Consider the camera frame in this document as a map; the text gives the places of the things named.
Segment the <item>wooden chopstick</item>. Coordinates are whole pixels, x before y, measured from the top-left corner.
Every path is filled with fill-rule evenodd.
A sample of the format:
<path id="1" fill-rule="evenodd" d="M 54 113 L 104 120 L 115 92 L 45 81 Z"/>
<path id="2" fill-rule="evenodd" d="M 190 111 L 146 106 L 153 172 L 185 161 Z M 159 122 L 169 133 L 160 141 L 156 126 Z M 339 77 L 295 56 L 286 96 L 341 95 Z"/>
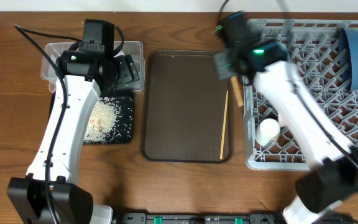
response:
<path id="1" fill-rule="evenodd" d="M 225 104 L 224 104 L 224 114 L 223 114 L 223 128 L 221 135 L 221 147 L 219 153 L 219 159 L 223 160 L 224 155 L 224 142 L 225 142 L 225 134 L 226 134 L 226 123 L 227 123 L 227 106 L 228 106 L 228 90 L 226 90 Z"/>
<path id="2" fill-rule="evenodd" d="M 237 106 L 240 108 L 244 106 L 244 100 L 241 92 L 241 87 L 237 77 L 230 78 L 234 97 L 236 99 Z"/>

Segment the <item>white cup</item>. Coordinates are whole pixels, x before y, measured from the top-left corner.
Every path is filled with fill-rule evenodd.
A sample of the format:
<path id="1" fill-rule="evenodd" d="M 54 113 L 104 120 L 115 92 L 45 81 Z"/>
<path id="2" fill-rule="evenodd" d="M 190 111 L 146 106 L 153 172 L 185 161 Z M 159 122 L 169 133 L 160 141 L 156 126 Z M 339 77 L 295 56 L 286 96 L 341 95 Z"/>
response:
<path id="1" fill-rule="evenodd" d="M 256 129 L 255 140 L 262 147 L 266 146 L 270 141 L 275 142 L 280 135 L 280 124 L 272 118 L 264 119 Z"/>

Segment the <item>dark blue bowl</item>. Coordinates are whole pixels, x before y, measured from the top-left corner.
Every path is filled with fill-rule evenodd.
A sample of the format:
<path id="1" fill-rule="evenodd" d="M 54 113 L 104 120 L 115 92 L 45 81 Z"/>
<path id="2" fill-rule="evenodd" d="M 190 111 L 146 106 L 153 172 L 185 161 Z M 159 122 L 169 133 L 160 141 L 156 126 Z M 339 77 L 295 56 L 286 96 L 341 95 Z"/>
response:
<path id="1" fill-rule="evenodd" d="M 350 81 L 346 91 L 358 90 L 358 30 L 342 28 L 339 33 L 339 52 L 346 51 L 345 56 L 340 59 L 341 65 L 348 64 L 342 79 Z"/>

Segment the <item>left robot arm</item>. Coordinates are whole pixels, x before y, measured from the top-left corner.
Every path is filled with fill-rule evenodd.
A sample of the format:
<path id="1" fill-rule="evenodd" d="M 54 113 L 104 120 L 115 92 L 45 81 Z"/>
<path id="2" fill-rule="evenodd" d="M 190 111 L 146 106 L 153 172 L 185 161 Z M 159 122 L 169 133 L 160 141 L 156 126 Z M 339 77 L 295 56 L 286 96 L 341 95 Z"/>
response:
<path id="1" fill-rule="evenodd" d="M 49 64 L 57 76 L 55 98 L 40 148 L 7 196 L 24 223 L 114 223 L 113 209 L 78 186 L 79 161 L 92 111 L 101 94 L 138 80 L 130 55 L 114 43 L 121 30 L 87 19 L 83 36 Z"/>

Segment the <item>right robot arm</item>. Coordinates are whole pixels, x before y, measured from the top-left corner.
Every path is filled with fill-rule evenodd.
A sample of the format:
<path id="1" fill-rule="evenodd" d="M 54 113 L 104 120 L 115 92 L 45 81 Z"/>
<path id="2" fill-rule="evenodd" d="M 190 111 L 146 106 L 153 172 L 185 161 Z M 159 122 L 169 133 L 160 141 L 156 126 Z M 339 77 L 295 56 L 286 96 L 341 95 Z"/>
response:
<path id="1" fill-rule="evenodd" d="M 279 40 L 261 40 L 242 11 L 219 15 L 216 35 L 225 51 L 215 64 L 223 78 L 245 76 L 282 117 L 310 172 L 295 183 L 285 223 L 314 223 L 358 192 L 358 147 L 331 122 L 304 84 Z"/>

